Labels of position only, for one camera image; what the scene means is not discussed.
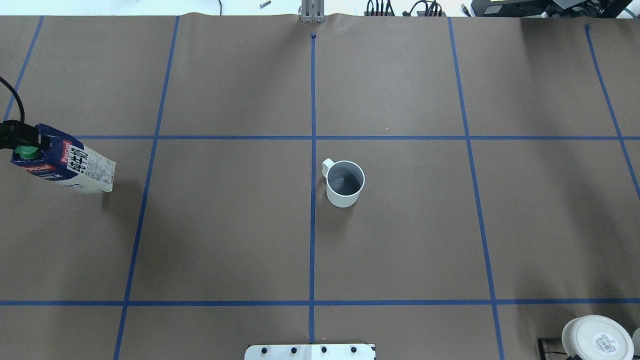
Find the blue white milk carton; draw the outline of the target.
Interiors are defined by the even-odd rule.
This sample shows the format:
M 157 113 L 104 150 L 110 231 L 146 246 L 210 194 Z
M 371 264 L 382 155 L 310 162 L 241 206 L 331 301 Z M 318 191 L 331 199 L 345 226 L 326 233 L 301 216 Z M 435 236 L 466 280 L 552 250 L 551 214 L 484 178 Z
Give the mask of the blue white milk carton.
M 46 124 L 35 128 L 48 139 L 46 150 L 19 145 L 11 163 L 41 179 L 81 194 L 108 193 L 114 187 L 116 163 L 75 137 Z

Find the white mug grey inside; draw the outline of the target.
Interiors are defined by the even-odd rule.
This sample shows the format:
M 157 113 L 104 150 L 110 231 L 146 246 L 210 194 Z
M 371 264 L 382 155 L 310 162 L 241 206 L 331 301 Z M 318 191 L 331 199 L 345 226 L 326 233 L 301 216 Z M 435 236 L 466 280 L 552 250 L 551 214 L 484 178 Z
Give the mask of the white mug grey inside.
M 327 199 L 334 207 L 348 208 L 358 201 L 366 184 L 365 173 L 358 164 L 327 158 L 322 162 L 321 172 L 326 181 Z

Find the white cup on rack lower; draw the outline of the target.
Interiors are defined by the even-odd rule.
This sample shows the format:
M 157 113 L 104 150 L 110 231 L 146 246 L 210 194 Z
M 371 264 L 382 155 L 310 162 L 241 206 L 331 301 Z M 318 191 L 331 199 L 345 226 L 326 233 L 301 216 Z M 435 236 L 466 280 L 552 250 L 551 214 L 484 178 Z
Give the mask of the white cup on rack lower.
M 581 360 L 632 360 L 631 335 L 609 317 L 588 315 L 569 321 L 561 333 L 567 355 Z

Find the black power strip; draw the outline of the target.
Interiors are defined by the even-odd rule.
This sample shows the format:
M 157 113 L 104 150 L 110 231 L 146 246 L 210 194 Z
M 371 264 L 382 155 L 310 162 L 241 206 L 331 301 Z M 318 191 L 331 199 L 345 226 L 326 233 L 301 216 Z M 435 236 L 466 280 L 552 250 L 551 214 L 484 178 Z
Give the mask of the black power strip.
M 361 12 L 366 17 L 443 18 L 439 0 L 366 0 Z

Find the black laptop computer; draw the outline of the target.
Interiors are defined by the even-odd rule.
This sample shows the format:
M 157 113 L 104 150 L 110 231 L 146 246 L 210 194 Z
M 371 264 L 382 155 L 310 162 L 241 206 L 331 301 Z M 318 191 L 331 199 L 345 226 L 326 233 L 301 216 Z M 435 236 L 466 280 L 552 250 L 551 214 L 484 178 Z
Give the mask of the black laptop computer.
M 615 19 L 631 0 L 472 0 L 477 18 L 530 18 L 546 14 L 549 18 Z

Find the aluminium frame post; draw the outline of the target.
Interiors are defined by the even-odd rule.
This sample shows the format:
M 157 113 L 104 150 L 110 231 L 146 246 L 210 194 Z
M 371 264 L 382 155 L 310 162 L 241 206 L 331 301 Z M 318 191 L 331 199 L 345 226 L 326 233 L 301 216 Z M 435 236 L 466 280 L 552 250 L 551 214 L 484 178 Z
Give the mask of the aluminium frame post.
M 304 24 L 326 21 L 324 0 L 302 0 L 299 7 L 300 20 Z

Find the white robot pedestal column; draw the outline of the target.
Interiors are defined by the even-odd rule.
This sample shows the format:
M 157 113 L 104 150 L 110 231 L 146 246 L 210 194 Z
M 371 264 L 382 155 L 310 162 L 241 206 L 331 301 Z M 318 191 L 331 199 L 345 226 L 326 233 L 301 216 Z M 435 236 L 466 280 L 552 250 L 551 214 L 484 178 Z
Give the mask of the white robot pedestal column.
M 245 360 L 375 360 L 374 344 L 256 344 L 247 347 Z

